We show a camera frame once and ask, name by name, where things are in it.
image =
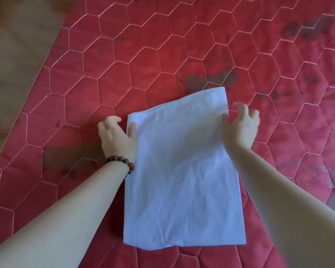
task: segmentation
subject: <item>folded white cloth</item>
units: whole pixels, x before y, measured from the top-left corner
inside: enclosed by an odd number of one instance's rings
[[[245,244],[237,171],[221,141],[224,87],[128,116],[137,123],[135,170],[125,179],[124,243]]]

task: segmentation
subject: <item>red surface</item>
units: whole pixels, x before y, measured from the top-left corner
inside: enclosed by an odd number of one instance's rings
[[[335,209],[335,0],[80,0],[3,149],[0,243],[102,164],[98,121],[220,85],[232,120],[259,109],[252,149]],[[80,267],[286,267],[241,196],[247,245],[149,252],[122,242],[121,188]]]

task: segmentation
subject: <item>hand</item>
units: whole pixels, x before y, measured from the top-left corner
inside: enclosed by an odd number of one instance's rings
[[[238,107],[238,116],[230,123],[229,116],[222,114],[222,141],[227,152],[235,148],[250,149],[259,126],[259,111],[248,109],[244,103],[233,103]]]
[[[98,134],[102,139],[102,149],[106,158],[109,156],[122,156],[133,162],[138,151],[138,139],[136,136],[136,123],[132,123],[128,129],[128,135],[119,127],[117,122],[122,119],[110,116],[98,123]]]

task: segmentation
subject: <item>forearm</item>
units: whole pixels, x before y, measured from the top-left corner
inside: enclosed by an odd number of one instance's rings
[[[110,162],[0,245],[0,267],[76,268],[129,168]]]
[[[250,149],[235,149],[229,154],[289,266],[335,267],[335,212]]]

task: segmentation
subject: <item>person's left hand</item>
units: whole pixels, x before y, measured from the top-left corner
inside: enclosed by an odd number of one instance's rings
[[[102,139],[102,149],[106,158],[109,156],[122,156],[133,162],[138,151],[138,139],[136,136],[136,123],[132,123],[128,129],[128,135],[119,127],[117,122],[122,119],[110,116],[98,123],[98,134]]]

